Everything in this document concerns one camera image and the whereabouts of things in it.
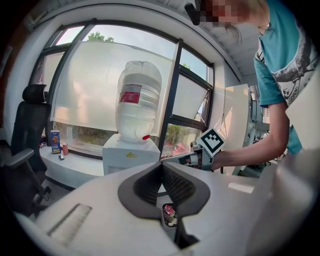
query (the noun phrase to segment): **ceiling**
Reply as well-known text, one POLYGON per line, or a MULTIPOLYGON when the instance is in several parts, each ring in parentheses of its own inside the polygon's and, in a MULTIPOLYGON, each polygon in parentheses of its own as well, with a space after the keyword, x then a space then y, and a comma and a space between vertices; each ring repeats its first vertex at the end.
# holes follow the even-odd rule
MULTIPOLYGON (((67 5, 79 2, 90 2, 91 0, 42 0, 31 11, 32 19, 37 20, 44 18, 53 11, 57 11, 67 5)), ((155 3, 171 9, 180 15, 188 16, 185 11, 185 4, 194 0, 141 0, 155 3)), ((256 72, 254 67, 254 54, 258 49, 259 32, 249 24, 240 24, 238 28, 241 33, 242 41, 236 42, 232 33, 227 33, 223 27, 212 28, 210 24, 202 24, 202 29, 213 37, 222 48, 229 54, 235 65, 242 75, 242 82, 250 86, 257 84, 256 72)))

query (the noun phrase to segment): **black office chair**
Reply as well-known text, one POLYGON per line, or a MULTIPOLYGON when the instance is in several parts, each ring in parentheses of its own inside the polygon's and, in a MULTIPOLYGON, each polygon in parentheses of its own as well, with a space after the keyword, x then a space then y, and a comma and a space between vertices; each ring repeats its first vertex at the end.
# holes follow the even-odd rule
POLYGON ((8 150, 4 143, 0 147, 2 193, 13 211, 27 216, 37 216, 44 210, 46 206, 40 203, 43 199, 48 200, 51 192, 49 187, 42 186, 47 167, 39 151, 41 136, 51 112, 51 106, 44 103, 45 86, 31 84, 24 89, 24 101, 16 112, 11 149, 8 150))

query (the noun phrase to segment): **chair armrest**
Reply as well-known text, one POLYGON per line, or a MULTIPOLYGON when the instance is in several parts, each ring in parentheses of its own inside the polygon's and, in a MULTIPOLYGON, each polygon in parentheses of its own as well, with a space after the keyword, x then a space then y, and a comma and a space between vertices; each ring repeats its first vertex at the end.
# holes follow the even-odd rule
POLYGON ((33 149, 26 148, 14 156, 3 159, 3 164, 11 169, 15 169, 32 157, 34 153, 33 149))

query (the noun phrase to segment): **sky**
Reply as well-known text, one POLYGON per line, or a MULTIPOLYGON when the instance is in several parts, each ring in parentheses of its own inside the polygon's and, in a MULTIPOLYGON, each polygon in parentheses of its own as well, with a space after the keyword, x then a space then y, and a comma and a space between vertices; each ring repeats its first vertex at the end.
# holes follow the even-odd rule
MULTIPOLYGON (((57 45, 70 43, 82 28, 83 26, 68 29, 57 45)), ((117 25, 96 25, 89 34, 96 32, 100 32, 105 39, 112 37, 116 43, 140 47, 169 59, 175 54, 175 43, 143 30, 117 25)), ((191 71, 206 80, 207 66, 193 54, 182 49, 180 64, 184 63, 190 66, 191 71)))

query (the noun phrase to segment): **yellow sticker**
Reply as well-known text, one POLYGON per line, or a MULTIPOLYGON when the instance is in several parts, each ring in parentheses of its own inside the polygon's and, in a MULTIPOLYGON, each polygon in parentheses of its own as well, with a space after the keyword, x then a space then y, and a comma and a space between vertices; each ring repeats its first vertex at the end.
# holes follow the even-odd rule
POLYGON ((127 158, 137 158, 137 156, 136 156, 134 153, 132 153, 132 152, 126 154, 126 157, 127 157, 127 158))

